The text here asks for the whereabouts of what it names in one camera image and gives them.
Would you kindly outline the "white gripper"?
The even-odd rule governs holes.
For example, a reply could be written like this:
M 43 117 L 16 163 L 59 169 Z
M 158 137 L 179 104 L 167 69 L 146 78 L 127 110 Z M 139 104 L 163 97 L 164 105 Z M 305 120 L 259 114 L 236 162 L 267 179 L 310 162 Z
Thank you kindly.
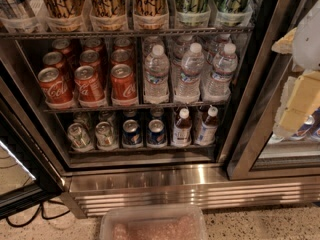
M 289 76 L 282 89 L 273 133 L 288 138 L 320 107 L 320 0 L 271 50 L 292 53 L 294 62 L 307 69 L 299 77 Z

